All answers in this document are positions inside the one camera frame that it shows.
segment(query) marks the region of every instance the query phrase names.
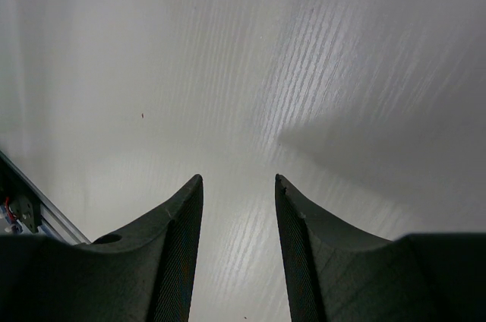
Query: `textured plastic surface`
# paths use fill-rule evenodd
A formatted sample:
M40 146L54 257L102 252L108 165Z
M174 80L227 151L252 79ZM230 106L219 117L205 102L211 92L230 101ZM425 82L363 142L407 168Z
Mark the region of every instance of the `textured plastic surface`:
M10 248L24 250L4 307L29 322L187 320L202 207L197 175L164 204L91 245L0 238L3 270L14 261Z
M486 317L486 235L390 242L325 211L281 175L276 212L294 322Z

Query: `white surface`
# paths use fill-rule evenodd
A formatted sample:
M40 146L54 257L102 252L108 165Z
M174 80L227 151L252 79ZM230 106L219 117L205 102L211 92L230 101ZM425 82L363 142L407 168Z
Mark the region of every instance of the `white surface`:
M191 320L289 320L276 172L383 237L484 229L485 3L0 0L0 149L91 239L199 172Z

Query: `screw hole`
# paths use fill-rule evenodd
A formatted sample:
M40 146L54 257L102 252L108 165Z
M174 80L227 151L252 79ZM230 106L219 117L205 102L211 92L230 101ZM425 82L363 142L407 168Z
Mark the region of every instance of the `screw hole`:
M103 244L111 244L113 242L120 241L122 237L120 235L116 235L114 233L109 233L108 235L101 236L98 238L94 244L103 245Z

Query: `black bracket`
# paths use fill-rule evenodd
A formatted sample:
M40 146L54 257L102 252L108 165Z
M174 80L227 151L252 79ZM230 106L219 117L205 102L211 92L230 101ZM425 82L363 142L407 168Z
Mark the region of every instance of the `black bracket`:
M40 213L42 202L19 176L17 170L4 161L3 156L0 156L0 204L3 204L7 197L10 199L10 210L18 221L32 233L38 233L37 228L42 224Z

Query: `red wire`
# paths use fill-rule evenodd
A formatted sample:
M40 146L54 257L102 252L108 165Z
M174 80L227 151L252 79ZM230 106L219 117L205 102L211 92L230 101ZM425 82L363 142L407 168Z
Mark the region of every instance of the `red wire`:
M10 211L10 207L8 206L9 202L10 202L10 197L6 197L5 198L5 209L7 210L7 214L8 214L8 218L10 219L10 222L15 222L15 216Z

